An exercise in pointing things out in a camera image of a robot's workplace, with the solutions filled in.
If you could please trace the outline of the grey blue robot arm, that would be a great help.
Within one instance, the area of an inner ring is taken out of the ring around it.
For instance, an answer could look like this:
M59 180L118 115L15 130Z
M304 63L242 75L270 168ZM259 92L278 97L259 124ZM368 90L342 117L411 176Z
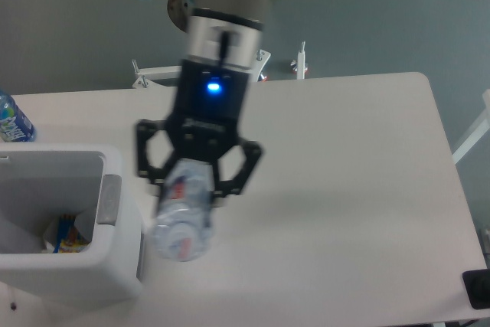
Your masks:
M263 153L239 135L253 59L272 0L185 0L188 49L168 117L136 125L137 175L170 191L169 176L185 159L212 170L212 201L239 195Z

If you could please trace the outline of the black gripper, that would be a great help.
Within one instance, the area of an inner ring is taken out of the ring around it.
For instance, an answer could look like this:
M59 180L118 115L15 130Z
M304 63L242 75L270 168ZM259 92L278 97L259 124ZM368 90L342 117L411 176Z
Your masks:
M223 206L229 195L241 195L258 165L263 147L240 137L238 123L248 88L249 74L184 60L174 105L166 120L141 119L136 123L136 175L145 178L164 197L167 177L181 159L212 162L212 207ZM166 131L172 151L161 167L149 162L148 142ZM234 146L243 161L235 175L221 180L219 159Z

